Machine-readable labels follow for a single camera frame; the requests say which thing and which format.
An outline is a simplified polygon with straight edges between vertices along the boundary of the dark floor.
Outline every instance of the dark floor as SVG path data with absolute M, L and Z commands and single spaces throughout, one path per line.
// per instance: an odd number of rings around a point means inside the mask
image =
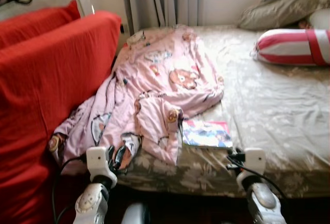
M 129 195 L 129 200 L 121 195 Z M 110 197 L 106 223 L 120 224 L 126 208 L 144 202 L 151 211 L 152 224 L 252 224 L 245 199 L 146 193 L 117 186 Z M 330 198 L 289 200 L 292 223 L 329 224 Z

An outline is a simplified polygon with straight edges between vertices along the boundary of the mattress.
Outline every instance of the mattress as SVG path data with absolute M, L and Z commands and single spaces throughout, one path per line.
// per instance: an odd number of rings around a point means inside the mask
M 261 32 L 232 26 L 195 30 L 224 77 L 225 93 L 221 103 L 194 119 L 225 121 L 235 147 L 263 148 L 265 175 L 289 198 L 330 196 L 329 69 L 254 60 Z M 140 150 L 119 183 L 146 191 L 242 197 L 225 168 L 226 155 L 181 146 L 174 167 Z

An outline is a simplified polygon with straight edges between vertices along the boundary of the pillow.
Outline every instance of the pillow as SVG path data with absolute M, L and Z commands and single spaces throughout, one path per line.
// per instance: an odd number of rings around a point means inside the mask
M 330 30 L 273 29 L 258 40 L 257 59 L 275 64 L 327 66 L 330 64 Z
M 0 49 L 39 36 L 80 18 L 76 0 L 66 7 L 45 8 L 0 22 Z
M 284 27 L 297 22 L 316 10 L 329 8 L 330 0 L 274 0 L 243 12 L 238 26 L 263 30 Z
M 314 29 L 330 29 L 330 9 L 322 9 L 308 17 L 308 22 Z

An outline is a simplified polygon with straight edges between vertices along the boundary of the book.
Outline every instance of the book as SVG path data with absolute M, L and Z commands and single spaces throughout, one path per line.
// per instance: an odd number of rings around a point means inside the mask
M 232 139 L 226 122 L 186 120 L 183 122 L 183 144 L 198 148 L 231 149 Z

